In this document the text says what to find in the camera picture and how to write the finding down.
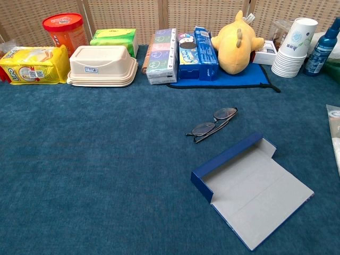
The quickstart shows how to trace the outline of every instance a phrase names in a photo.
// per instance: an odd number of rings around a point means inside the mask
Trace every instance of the plastic bag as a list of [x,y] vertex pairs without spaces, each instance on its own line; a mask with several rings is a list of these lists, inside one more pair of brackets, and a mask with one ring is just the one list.
[[329,59],[324,65],[324,71],[340,84],[340,59]]
[[57,84],[66,82],[70,62],[64,45],[15,47],[0,59],[0,67],[11,84]]
[[340,174],[340,107],[332,105],[326,105],[326,107],[336,164]]
[[15,40],[10,40],[0,44],[0,58],[2,58],[7,52],[16,47]]

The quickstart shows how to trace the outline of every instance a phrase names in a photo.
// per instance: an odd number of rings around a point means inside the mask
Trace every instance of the blue mat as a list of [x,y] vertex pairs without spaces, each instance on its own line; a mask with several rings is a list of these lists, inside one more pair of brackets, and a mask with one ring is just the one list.
[[241,73],[230,75],[221,68],[218,70],[217,80],[200,81],[198,79],[178,79],[178,82],[168,85],[171,88],[272,88],[281,92],[273,86],[259,64],[250,63]]

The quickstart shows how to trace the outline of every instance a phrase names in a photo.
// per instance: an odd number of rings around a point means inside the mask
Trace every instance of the wicker screen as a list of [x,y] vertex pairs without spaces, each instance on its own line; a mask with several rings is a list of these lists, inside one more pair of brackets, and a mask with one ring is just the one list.
[[251,26],[257,36],[264,38],[268,38],[272,22],[278,19],[312,18],[319,22],[316,32],[321,32],[340,15],[340,0],[256,0],[254,15]]
[[76,0],[0,1],[0,26],[4,39],[16,39],[21,46],[53,46],[41,22],[54,14],[78,12]]
[[157,0],[88,0],[95,29],[137,28],[138,44],[159,29]]
[[215,36],[235,20],[243,3],[244,0],[168,0],[169,27],[190,32],[195,26],[202,26]]

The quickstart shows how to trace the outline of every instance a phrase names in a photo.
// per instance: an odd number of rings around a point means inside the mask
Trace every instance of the snack bag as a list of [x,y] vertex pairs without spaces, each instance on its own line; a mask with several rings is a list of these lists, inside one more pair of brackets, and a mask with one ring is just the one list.
[[15,47],[0,59],[0,67],[11,84],[57,84],[66,83],[70,62],[64,45]]

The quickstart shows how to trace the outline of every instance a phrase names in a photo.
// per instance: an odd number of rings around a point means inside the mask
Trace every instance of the stack of paper cups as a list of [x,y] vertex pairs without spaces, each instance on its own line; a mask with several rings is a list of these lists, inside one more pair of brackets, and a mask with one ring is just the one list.
[[318,22],[308,18],[297,18],[286,39],[278,49],[271,67],[273,73],[286,78],[295,77],[304,59]]

